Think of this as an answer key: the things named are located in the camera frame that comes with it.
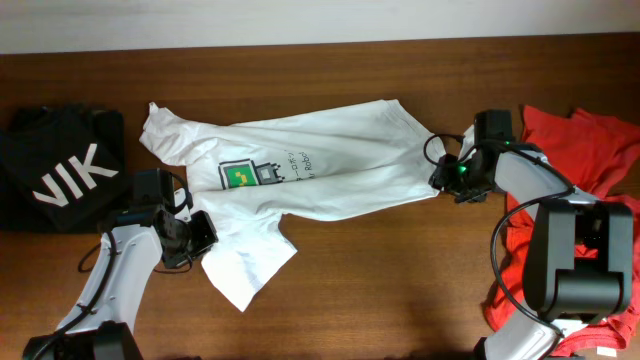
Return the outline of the white printed t-shirt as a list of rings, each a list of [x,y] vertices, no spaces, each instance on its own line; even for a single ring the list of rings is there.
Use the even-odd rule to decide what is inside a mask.
[[[185,168],[193,207],[218,236],[203,269],[239,310],[295,253],[285,215],[339,221],[432,198],[445,153],[396,100],[227,126],[151,105],[140,140]]]

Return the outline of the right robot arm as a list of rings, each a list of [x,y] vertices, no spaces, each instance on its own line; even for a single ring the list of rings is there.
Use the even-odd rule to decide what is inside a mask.
[[[521,211],[534,220],[518,301],[490,255],[496,283],[516,312],[470,358],[550,359],[570,335],[618,315],[632,302],[632,211],[581,190],[554,168],[534,144],[513,135],[508,110],[486,110],[455,136],[458,156],[435,160],[429,183],[456,203],[480,203],[490,193],[518,202],[496,224],[490,247],[502,227]]]

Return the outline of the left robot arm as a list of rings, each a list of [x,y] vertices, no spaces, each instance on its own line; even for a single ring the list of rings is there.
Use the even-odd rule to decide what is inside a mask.
[[[190,271],[218,237],[177,174],[139,172],[132,195],[128,208],[100,223],[99,255],[75,305],[53,333],[29,340],[23,358],[141,358],[133,332],[151,274]]]

